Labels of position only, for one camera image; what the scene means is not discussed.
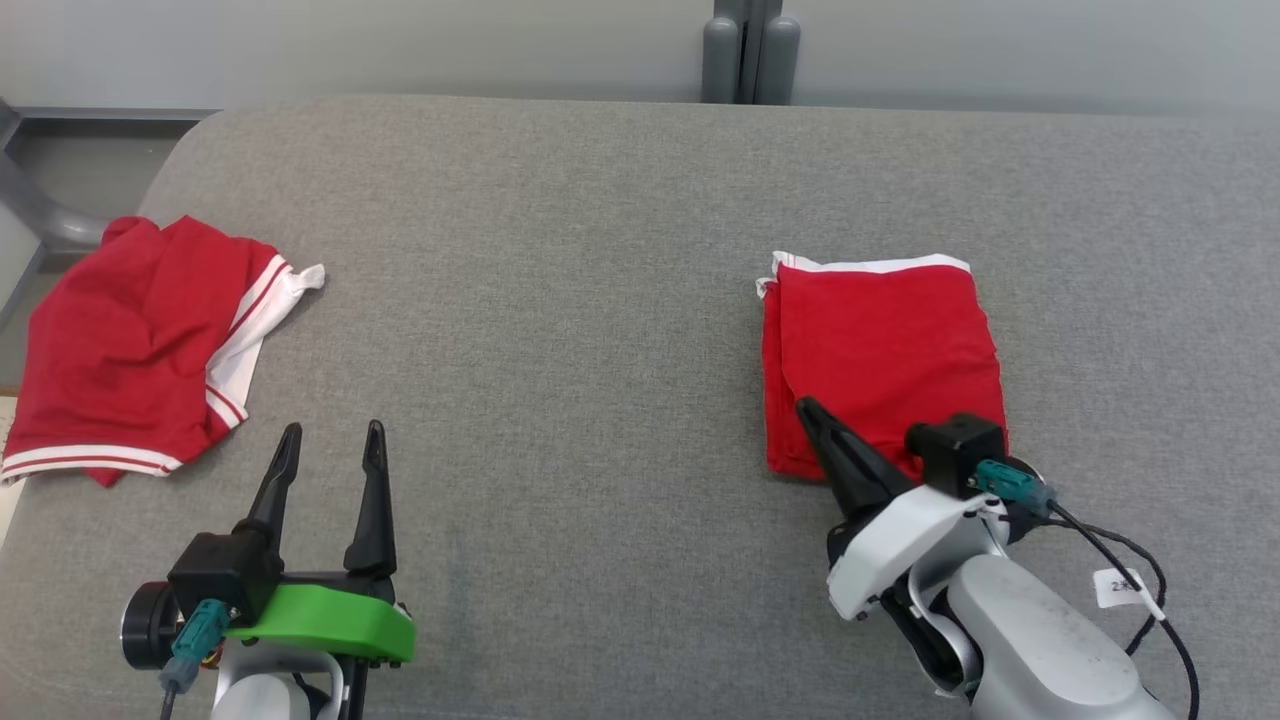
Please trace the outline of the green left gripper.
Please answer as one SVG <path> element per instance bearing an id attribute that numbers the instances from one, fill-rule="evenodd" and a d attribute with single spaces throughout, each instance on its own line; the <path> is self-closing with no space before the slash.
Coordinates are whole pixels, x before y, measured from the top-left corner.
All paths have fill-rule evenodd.
<path id="1" fill-rule="evenodd" d="M 303 428 L 285 427 L 260 483 L 243 528 L 256 530 L 268 547 L 279 547 L 289 488 L 300 466 Z M 378 419 L 367 425 L 362 455 L 364 492 L 355 536 L 344 555 L 344 573 L 287 577 L 255 623 L 234 620 L 229 641 L 257 641 L 372 664 L 413 661 L 417 628 L 396 597 L 396 529 L 390 496 L 387 432 Z"/>

